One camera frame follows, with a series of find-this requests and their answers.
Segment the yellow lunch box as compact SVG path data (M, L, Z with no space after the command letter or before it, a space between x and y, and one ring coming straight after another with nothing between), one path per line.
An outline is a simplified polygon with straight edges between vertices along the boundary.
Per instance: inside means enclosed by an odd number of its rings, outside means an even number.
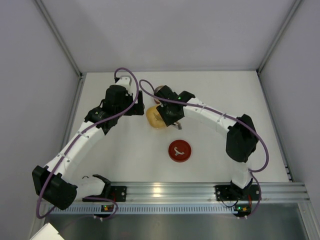
M163 129L166 128L167 125L165 124L163 118L161 117L160 113L157 110L157 107L159 105L154 105L147 109L146 111L146 118L148 120L148 123L151 127L155 129Z

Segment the red round lid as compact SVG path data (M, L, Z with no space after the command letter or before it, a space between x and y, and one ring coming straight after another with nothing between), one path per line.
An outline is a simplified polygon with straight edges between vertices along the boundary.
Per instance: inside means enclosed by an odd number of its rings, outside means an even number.
M170 143L168 155L174 162L183 163L191 157L192 147L187 141L177 139Z

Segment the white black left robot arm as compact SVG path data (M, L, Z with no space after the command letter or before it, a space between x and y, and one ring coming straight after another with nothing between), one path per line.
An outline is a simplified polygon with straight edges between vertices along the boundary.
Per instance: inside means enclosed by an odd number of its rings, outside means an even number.
M143 96L140 90L132 93L135 80L130 76L115 78L105 92L105 98L91 109L80 128L66 146L44 167L32 171L35 192L54 207L65 210L74 201L103 201L112 195L112 183L94 174L78 181L73 175L89 151L114 127L121 116L142 116Z

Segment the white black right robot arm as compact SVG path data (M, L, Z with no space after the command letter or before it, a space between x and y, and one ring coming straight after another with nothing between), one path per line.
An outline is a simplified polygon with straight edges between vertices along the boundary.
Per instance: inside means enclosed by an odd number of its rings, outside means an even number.
M225 138L225 152L231 160L231 185L246 190L252 184L248 160L256 150L258 138L252 133L255 130L250 116L228 118L225 113L209 107L194 94L182 91L180 94L172 91L167 85L155 92L160 105L156 107L166 126L174 125L182 118L190 118L201 122L215 130Z

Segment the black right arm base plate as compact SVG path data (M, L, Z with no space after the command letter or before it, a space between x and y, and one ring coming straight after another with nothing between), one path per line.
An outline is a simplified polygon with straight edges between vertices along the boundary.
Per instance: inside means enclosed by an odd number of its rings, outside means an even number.
M260 197L260 189L257 184L252 184L245 189L236 185L220 184L215 187L217 201L247 201L250 197L252 201L257 201Z

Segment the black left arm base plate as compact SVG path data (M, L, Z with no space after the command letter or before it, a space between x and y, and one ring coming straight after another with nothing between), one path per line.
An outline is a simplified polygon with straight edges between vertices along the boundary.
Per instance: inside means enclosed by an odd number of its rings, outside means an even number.
M100 195L91 195L84 197L83 202L106 202L112 200L114 202L126 202L127 186L110 186L109 190L103 190Z

